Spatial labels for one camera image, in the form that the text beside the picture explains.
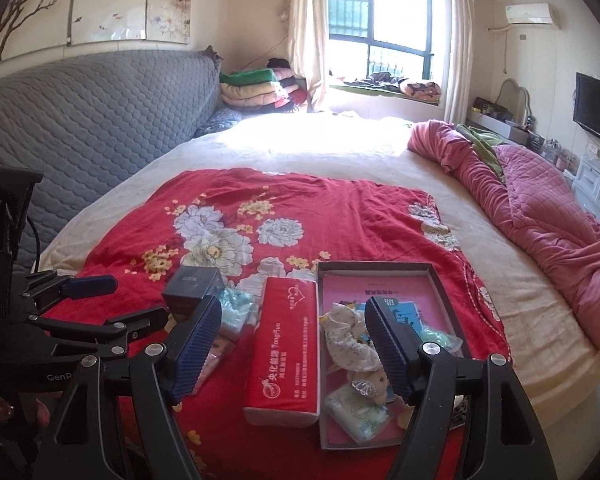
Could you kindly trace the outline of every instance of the green blanket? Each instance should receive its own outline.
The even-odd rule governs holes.
[[[498,157],[493,148],[504,144],[505,142],[493,132],[479,130],[478,128],[472,128],[470,126],[465,126],[464,124],[458,124],[456,130],[471,142],[471,145],[474,148],[475,153],[480,157],[480,160],[489,166],[501,183],[504,184],[502,166],[498,162]]]
[[[260,83],[275,82],[276,75],[270,68],[259,68],[250,72],[237,72],[235,74],[220,74],[220,82],[231,86],[248,86]]]

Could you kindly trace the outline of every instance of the gray quilted headboard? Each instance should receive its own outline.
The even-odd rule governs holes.
[[[214,111],[221,58],[127,50],[0,79],[0,164],[43,171],[29,215],[42,248],[108,190],[193,137]],[[27,227],[18,270],[35,260]]]

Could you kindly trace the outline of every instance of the pink quilt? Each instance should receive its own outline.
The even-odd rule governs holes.
[[[409,150],[438,162],[474,196],[493,224],[529,254],[600,348],[600,223],[576,202],[560,172],[518,145],[496,148],[506,184],[449,124],[415,124]]]

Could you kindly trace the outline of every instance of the sunlight on bed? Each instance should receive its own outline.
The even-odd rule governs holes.
[[[323,113],[247,118],[217,135],[216,141],[232,150],[398,156],[411,134],[401,119],[372,121]]]

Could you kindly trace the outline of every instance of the window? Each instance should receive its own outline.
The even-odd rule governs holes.
[[[431,79],[432,0],[328,0],[330,70]]]

